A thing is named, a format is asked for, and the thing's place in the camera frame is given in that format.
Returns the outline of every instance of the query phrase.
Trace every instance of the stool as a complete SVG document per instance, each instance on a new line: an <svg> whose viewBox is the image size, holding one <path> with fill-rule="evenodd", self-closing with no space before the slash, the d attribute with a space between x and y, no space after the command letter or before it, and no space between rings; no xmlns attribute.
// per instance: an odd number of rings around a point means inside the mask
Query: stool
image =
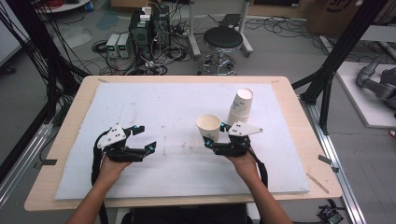
<svg viewBox="0 0 396 224"><path fill-rule="evenodd" d="M243 42L242 35L235 29L228 27L214 27L204 33L205 45L217 51L217 53L207 55L201 63L198 75L201 75L201 69L214 75L229 75L233 73L236 76L235 61L232 57L224 54L236 51L241 48Z"/></svg>

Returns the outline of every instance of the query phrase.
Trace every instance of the person's right hand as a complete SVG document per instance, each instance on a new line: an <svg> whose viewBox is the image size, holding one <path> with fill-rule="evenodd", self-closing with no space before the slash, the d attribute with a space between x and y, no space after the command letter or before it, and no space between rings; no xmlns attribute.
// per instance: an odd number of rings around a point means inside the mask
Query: person's right hand
<svg viewBox="0 0 396 224"><path fill-rule="evenodd" d="M247 154L241 157L227 157L227 159L233 163L236 172L245 182L260 180L256 162L250 153L247 152Z"/></svg>
<svg viewBox="0 0 396 224"><path fill-rule="evenodd" d="M131 162L111 161L110 158L105 155L95 185L101 185L105 189L110 189L119 179L121 172L130 164Z"/></svg>

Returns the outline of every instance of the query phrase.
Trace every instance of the wrist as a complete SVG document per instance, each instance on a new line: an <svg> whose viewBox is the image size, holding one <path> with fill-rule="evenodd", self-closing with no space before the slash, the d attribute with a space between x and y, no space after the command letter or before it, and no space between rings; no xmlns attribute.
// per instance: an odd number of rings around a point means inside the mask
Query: wrist
<svg viewBox="0 0 396 224"><path fill-rule="evenodd" d="M242 177L242 180L248 188L262 184L262 180L257 175Z"/></svg>
<svg viewBox="0 0 396 224"><path fill-rule="evenodd" d="M100 191L105 191L108 192L111 187L113 186L112 183L108 182L108 181L104 181L104 180L100 180L98 179L95 184L92 186L93 189L97 189Z"/></svg>

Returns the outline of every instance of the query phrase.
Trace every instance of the wooden table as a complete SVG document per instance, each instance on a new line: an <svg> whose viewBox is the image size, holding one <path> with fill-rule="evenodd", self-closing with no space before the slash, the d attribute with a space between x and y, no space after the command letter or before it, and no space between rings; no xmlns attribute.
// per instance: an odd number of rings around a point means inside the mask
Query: wooden table
<svg viewBox="0 0 396 224"><path fill-rule="evenodd" d="M316 198L338 198L341 187L329 164L320 161L324 155L318 139L298 101L294 90L285 77L86 77L71 105L64 123L52 145L48 160L57 160L54 166L43 166L25 202L28 211L74 209L80 200L54 200L62 178L68 153L72 148L78 130L92 103L96 88L102 82L145 82L145 83L262 83L271 84L289 127L290 136L306 172L311 191L306 194L274 195L277 200L301 200ZM251 195L227 195L176 198L128 198L108 199L107 207L186 205L203 203L251 203Z"/></svg>

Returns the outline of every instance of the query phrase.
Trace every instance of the white paper cup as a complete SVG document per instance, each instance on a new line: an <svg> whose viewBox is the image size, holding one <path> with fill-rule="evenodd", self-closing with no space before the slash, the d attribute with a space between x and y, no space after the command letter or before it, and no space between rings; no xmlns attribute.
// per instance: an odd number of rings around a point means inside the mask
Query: white paper cup
<svg viewBox="0 0 396 224"><path fill-rule="evenodd" d="M196 120L201 136L213 139L214 142L219 141L219 132L221 120L211 114L206 114L198 117Z"/></svg>
<svg viewBox="0 0 396 224"><path fill-rule="evenodd" d="M236 116L247 116L250 114L251 103L253 101L253 91L247 88L238 90L233 99L231 110Z"/></svg>
<svg viewBox="0 0 396 224"><path fill-rule="evenodd" d="M228 119L227 119L227 124L230 126L233 126L233 124L237 121L242 121L244 123L248 122L248 117L250 114L245 115L245 116L238 116L235 115L232 109L230 109L230 113L228 114Z"/></svg>

